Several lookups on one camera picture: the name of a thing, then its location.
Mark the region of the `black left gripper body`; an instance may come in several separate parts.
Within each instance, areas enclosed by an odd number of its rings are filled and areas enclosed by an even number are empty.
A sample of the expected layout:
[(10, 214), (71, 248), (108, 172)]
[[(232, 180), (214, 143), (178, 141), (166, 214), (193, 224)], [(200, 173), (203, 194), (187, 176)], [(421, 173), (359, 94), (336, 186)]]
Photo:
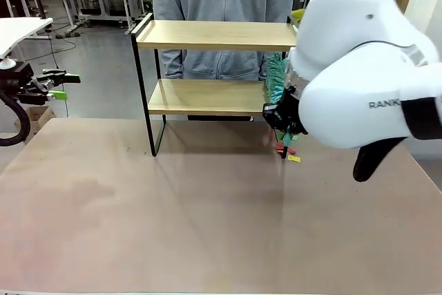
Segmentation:
[(1, 92), (22, 104), (44, 105), (49, 100), (49, 89), (44, 75), (35, 75), (26, 62), (17, 62), (13, 68), (1, 69)]

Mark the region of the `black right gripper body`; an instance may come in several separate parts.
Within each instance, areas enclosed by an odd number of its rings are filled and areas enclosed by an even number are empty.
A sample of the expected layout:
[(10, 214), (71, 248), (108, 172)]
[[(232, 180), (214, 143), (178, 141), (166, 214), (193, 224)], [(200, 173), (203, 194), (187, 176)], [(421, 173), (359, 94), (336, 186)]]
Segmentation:
[(307, 135), (308, 132), (302, 125), (299, 116), (299, 100), (294, 95), (295, 90), (284, 90), (280, 101), (276, 107), (276, 128), (279, 131), (297, 135)]

